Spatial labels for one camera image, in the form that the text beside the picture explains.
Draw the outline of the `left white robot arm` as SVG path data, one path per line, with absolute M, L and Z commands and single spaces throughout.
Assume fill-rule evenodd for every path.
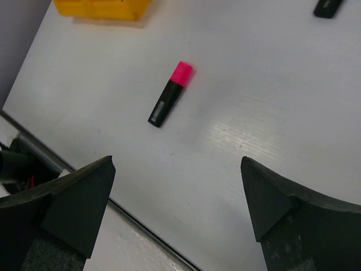
M 15 139 L 1 150 L 1 184 L 21 183 L 32 173 L 35 158 L 20 147 L 21 142 Z

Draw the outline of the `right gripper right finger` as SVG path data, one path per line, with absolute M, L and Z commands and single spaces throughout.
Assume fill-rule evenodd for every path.
M 241 175 L 268 270 L 360 270 L 360 206 L 326 196 L 247 156 Z

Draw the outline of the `pink highlighter marker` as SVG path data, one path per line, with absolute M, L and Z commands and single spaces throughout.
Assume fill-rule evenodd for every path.
M 157 128 L 163 125 L 193 74 L 192 65 L 186 62 L 178 63 L 148 118 L 150 124 Z

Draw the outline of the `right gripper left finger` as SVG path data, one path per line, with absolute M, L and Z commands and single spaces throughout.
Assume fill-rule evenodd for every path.
M 105 156 L 1 198 L 1 270 L 83 270 L 91 258 L 116 169 Z

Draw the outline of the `blue highlighter marker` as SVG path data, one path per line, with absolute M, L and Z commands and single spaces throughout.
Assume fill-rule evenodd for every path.
M 317 18 L 331 19 L 341 7 L 343 0 L 318 0 L 313 14 Z

